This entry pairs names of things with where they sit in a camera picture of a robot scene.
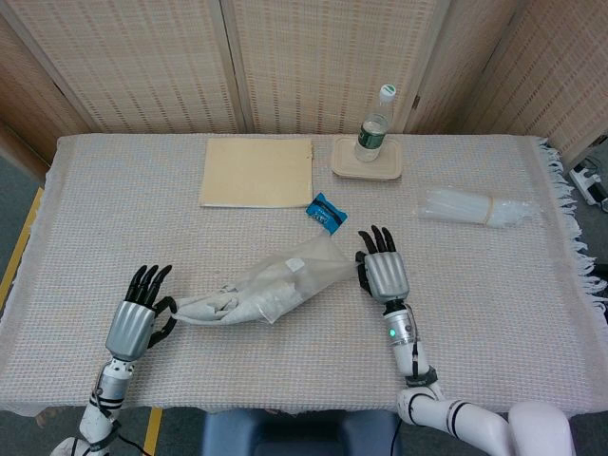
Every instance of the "blue wrapper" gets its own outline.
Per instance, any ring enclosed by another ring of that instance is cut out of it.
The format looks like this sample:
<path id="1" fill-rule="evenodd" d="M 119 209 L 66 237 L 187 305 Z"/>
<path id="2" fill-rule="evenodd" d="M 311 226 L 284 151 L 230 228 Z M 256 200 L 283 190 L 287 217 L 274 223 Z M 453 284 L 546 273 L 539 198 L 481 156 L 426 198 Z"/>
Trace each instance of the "blue wrapper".
<path id="1" fill-rule="evenodd" d="M 306 213 L 323 225 L 332 235 L 348 218 L 346 212 L 338 210 L 331 204 L 325 195 L 319 193 L 313 202 L 306 208 Z"/>

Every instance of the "gray carpet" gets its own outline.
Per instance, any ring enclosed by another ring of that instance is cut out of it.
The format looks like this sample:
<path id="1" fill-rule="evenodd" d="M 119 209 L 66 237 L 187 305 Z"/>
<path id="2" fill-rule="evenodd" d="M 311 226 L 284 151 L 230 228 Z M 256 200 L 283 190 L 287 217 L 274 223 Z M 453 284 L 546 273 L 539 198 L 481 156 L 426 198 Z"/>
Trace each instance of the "gray carpet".
<path id="1" fill-rule="evenodd" d="M 602 163 L 602 177 L 608 184 L 608 143 L 596 155 Z M 29 178 L 0 159 L 0 273 L 9 261 L 14 244 L 36 192 L 37 185 Z M 580 198 L 577 219 L 583 229 L 583 240 L 589 244 L 588 255 L 608 262 L 608 214 L 597 207 L 587 206 Z M 37 424 L 33 418 L 24 418 L 0 411 L 1 454 L 29 456 L 50 454 L 66 437 L 77 435 L 83 408 L 55 410 L 55 416 L 46 415 L 45 422 Z M 149 408 L 125 410 L 121 415 L 122 434 L 139 444 L 143 443 Z M 163 412 L 156 454 L 159 456 L 198 455 L 204 413 L 194 408 L 170 408 Z M 571 420 L 575 445 L 579 456 L 607 454 L 608 412 L 576 416 Z M 400 436 L 405 455 L 476 456 L 482 452 L 450 436 L 425 427 L 401 426 Z M 137 449 L 117 443 L 114 454 L 135 456 Z"/>
<path id="2" fill-rule="evenodd" d="M 0 276 L 28 216 L 38 184 L 0 157 Z"/>

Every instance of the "tablecloth fringe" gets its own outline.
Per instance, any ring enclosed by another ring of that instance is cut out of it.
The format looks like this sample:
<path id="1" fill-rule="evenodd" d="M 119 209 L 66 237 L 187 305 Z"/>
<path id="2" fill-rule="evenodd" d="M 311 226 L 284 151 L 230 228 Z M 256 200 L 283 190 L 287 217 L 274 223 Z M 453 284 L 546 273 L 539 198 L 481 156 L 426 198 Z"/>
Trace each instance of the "tablecloth fringe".
<path id="1" fill-rule="evenodd" d="M 582 230 L 574 217 L 577 208 L 577 202 L 571 196 L 574 187 L 563 177 L 563 165 L 561 164 L 560 153 L 557 149 L 554 149 L 549 145 L 546 138 L 539 138 L 539 147 L 544 153 L 549 169 L 549 176 L 553 183 L 553 189 L 556 192 L 556 198 L 563 213 L 563 219 L 568 230 L 567 235 L 570 237 L 577 261 L 582 289 L 584 290 L 587 303 L 594 307 L 595 315 L 597 317 L 595 319 L 596 323 L 603 336 L 603 342 L 608 348 L 608 324 L 606 323 L 606 318 L 604 316 L 606 310 L 605 303 L 608 301 L 608 298 L 598 296 L 598 293 L 602 292 L 608 284 L 605 280 L 595 277 L 592 274 L 595 268 L 596 259 L 582 253 L 582 251 L 586 251 L 588 248 L 587 244 L 579 240 Z"/>

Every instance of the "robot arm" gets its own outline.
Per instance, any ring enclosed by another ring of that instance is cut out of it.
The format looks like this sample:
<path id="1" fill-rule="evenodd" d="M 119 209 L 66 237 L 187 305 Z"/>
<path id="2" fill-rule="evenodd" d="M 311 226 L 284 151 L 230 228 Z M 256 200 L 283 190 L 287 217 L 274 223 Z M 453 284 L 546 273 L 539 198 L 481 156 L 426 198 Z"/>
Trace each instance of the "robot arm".
<path id="1" fill-rule="evenodd" d="M 146 269 L 142 266 L 133 276 L 124 301 L 114 313 L 105 341 L 105 347 L 112 357 L 97 377 L 80 424 L 85 439 L 65 439 L 51 456 L 105 456 L 109 454 L 110 444 L 117 437 L 120 438 L 118 415 L 135 362 L 147 349 L 169 335 L 177 321 L 170 317 L 160 331 L 154 332 L 156 317 L 167 307 L 172 314 L 175 313 L 177 306 L 172 297 L 165 297 L 154 304 L 171 266 L 158 273 L 158 266 L 153 266 L 147 272 Z"/>
<path id="2" fill-rule="evenodd" d="M 372 225 L 374 240 L 365 232 L 369 255 L 357 252 L 359 283 L 385 305 L 389 343 L 407 389 L 397 398 L 397 410 L 409 425 L 447 432 L 492 456 L 574 454 L 568 421 L 557 408 L 523 403 L 509 411 L 510 423 L 500 415 L 460 400 L 447 400 L 437 373 L 428 363 L 413 310 L 405 302 L 409 284 L 403 259 L 389 230 Z"/>

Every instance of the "bottle cap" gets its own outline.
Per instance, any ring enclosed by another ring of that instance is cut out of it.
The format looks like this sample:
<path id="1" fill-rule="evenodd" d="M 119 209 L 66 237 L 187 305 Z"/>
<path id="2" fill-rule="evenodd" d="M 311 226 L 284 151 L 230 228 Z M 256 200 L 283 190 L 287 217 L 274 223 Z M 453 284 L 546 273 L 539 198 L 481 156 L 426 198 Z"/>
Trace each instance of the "bottle cap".
<path id="1" fill-rule="evenodd" d="M 389 103 L 395 99 L 395 95 L 397 94 L 397 89 L 393 84 L 384 84 L 380 88 L 380 101 L 382 103 Z"/>

